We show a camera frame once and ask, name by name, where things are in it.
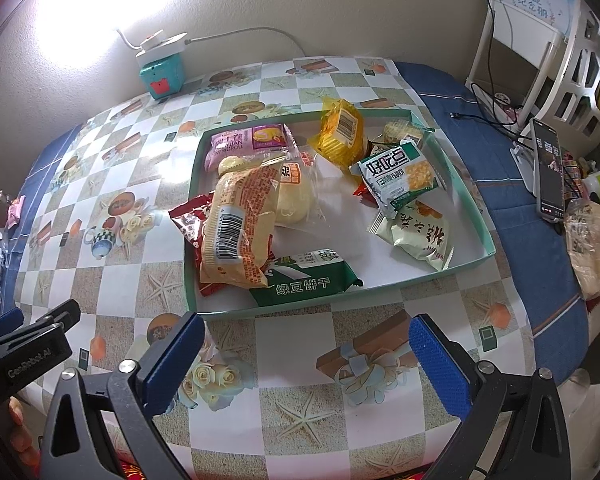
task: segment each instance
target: smartphone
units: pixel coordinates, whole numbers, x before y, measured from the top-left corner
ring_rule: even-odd
[[[530,125],[534,144],[536,211],[548,222],[561,222],[564,217],[564,180],[558,134],[535,118],[531,119]]]

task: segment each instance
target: pink package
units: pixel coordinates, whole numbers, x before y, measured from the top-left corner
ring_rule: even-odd
[[[291,131],[286,124],[266,124],[221,132],[211,137],[211,149],[205,157],[205,171],[217,170],[226,156],[278,152],[293,146]]]
[[[24,198],[25,195],[22,195],[11,202],[9,210],[7,211],[7,229],[11,229],[14,225],[20,222],[20,214],[22,213]]]

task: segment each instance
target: ribbon bow print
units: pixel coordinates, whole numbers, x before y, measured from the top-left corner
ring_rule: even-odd
[[[360,355],[353,343],[347,342],[340,347],[347,364],[336,372],[335,381],[352,406],[364,402],[380,404],[385,392],[404,383],[404,379],[400,379],[403,372],[400,357],[410,351],[411,346],[406,342],[393,351],[381,348],[371,355]]]

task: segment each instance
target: white wall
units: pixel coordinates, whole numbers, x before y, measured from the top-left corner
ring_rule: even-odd
[[[309,56],[383,56],[426,63],[464,80],[485,5],[484,0],[27,0],[0,37],[0,188],[16,193],[52,139],[144,91],[134,53],[110,28],[116,13],[136,44],[158,28],[204,36],[269,25],[293,34]],[[184,61],[187,76],[195,76],[297,56],[286,38],[249,32],[191,45]]]

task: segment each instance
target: white cable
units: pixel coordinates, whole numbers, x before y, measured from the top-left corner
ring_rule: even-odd
[[[126,46],[132,48],[133,50],[142,50],[141,46],[135,46],[134,44],[130,43],[130,41],[126,38],[124,33],[119,28],[116,29],[116,32],[120,35],[120,38],[122,38],[122,41],[125,42]]]
[[[239,28],[237,30],[231,30],[229,32],[223,32],[222,34],[214,34],[212,36],[204,36],[202,38],[192,38],[191,40],[184,40],[184,43],[185,44],[189,44],[189,43],[197,43],[198,41],[214,40],[216,38],[224,38],[225,36],[230,36],[232,34],[237,34],[238,32],[249,32],[250,30],[272,30],[273,32],[277,32],[278,34],[282,34],[283,36],[286,36],[291,41],[293,41],[294,45],[296,47],[298,47],[298,49],[300,50],[300,52],[302,52],[302,56],[306,57],[306,53],[304,52],[304,48],[302,48],[300,46],[300,44],[298,43],[298,40],[296,40],[296,38],[294,38],[288,32],[285,32],[284,30],[280,30],[279,28],[275,28],[275,27],[248,27],[248,28]]]

